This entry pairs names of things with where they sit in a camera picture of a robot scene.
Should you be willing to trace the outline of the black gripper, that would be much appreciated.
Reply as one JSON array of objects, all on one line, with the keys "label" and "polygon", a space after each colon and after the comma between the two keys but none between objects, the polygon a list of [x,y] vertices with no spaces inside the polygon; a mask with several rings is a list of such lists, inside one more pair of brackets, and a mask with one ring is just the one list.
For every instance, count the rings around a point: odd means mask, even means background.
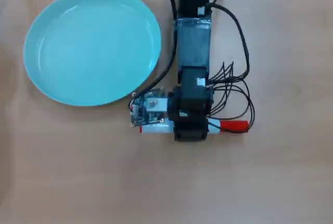
[{"label": "black gripper", "polygon": [[213,104],[212,89],[203,86],[175,86],[168,94],[167,115],[174,121],[174,139],[178,142],[198,142],[207,138],[208,128],[185,129],[177,127],[208,127],[205,118]]}]

